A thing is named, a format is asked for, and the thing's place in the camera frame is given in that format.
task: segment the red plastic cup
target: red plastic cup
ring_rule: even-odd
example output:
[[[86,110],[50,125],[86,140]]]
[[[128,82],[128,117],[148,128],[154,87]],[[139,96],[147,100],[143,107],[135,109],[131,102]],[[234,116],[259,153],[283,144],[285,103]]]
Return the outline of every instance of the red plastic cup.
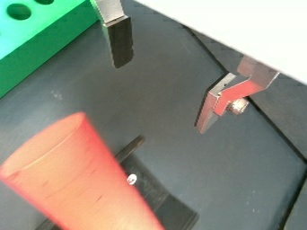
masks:
[[[82,112],[22,146],[0,178],[62,229],[163,229]]]

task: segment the screw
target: screw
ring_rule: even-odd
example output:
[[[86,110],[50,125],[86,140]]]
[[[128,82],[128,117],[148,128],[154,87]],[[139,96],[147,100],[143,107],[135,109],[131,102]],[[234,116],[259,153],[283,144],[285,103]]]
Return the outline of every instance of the screw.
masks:
[[[249,105],[249,101],[245,98],[241,98],[230,103],[229,111],[233,111],[235,115],[241,115],[245,112],[245,109]]]
[[[134,185],[136,183],[138,177],[135,174],[131,174],[127,178],[128,184]]]

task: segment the hole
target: hole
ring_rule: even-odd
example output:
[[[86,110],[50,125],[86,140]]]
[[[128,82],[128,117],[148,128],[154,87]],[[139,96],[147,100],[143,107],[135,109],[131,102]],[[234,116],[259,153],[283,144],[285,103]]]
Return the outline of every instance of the hole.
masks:
[[[35,2],[39,4],[52,4],[54,0],[35,0]]]
[[[24,4],[11,4],[7,13],[16,20],[27,20],[31,17],[31,9]]]

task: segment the dark gray table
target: dark gray table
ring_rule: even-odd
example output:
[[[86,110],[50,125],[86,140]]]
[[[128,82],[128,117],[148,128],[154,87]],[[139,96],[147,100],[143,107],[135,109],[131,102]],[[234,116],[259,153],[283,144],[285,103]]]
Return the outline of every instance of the dark gray table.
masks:
[[[0,163],[47,125],[84,111],[116,153],[136,155],[198,211],[195,229],[277,229],[305,163],[251,106],[198,134],[202,98],[222,71],[182,25],[124,1],[134,61],[114,69],[95,24],[0,100]],[[34,230],[44,217],[0,185],[0,229]]]

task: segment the green object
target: green object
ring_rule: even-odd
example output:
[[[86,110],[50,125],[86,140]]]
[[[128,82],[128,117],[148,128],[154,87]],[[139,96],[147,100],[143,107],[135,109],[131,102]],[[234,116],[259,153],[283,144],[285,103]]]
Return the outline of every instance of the green object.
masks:
[[[0,97],[98,20],[90,0],[0,0]]]

